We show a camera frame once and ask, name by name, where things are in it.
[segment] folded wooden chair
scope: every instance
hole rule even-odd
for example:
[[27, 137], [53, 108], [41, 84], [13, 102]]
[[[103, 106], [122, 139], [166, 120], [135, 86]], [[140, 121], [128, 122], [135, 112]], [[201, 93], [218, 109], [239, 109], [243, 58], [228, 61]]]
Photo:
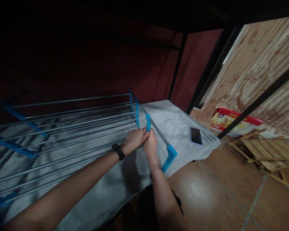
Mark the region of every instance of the folded wooden chair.
[[[248, 163], [257, 163], [265, 174], [289, 187], [285, 175], [285, 171], [289, 173], [289, 139], [283, 139], [283, 137], [266, 139], [260, 134], [263, 131], [265, 129], [256, 130], [228, 144], [241, 153]], [[255, 139], [255, 136], [260, 136], [262, 139]], [[250, 151], [253, 157], [249, 157], [236, 146], [239, 142]], [[282, 179], [273, 175], [276, 172], [280, 172]]]

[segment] person's right hand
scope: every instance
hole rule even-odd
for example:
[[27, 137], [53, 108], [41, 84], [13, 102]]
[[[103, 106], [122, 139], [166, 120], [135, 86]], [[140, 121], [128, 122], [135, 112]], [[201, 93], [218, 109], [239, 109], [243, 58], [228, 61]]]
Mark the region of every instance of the person's right hand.
[[151, 128], [148, 138], [144, 141], [144, 152], [150, 165], [160, 164], [156, 155], [157, 139], [154, 130]]

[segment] phone screen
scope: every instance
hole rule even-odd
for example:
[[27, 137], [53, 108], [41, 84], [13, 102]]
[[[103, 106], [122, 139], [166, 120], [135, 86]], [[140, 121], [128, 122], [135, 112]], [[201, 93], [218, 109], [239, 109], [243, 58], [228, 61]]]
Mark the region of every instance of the phone screen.
[[190, 128], [190, 141], [202, 145], [201, 133], [197, 128]]

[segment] black smartwatch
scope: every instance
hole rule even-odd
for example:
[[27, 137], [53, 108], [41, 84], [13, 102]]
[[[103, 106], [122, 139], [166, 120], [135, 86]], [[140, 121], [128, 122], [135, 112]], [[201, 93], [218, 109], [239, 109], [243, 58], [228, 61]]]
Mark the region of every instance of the black smartwatch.
[[124, 155], [124, 153], [122, 152], [122, 149], [120, 148], [119, 145], [114, 144], [114, 145], [112, 146], [112, 149], [118, 153], [118, 155], [119, 155], [119, 160], [123, 160], [123, 159], [125, 158], [125, 155]]

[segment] tiled floor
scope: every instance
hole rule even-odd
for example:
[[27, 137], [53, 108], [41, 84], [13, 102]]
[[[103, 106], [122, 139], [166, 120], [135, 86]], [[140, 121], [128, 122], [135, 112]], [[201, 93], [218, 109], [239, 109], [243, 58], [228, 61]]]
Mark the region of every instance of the tiled floor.
[[[211, 115], [193, 109], [190, 116], [209, 128]], [[289, 230], [289, 189], [245, 164], [228, 147], [230, 140], [224, 137], [207, 159], [190, 162], [168, 178], [189, 229]], [[134, 213], [137, 199], [130, 202]], [[129, 227], [116, 221], [110, 230]]]

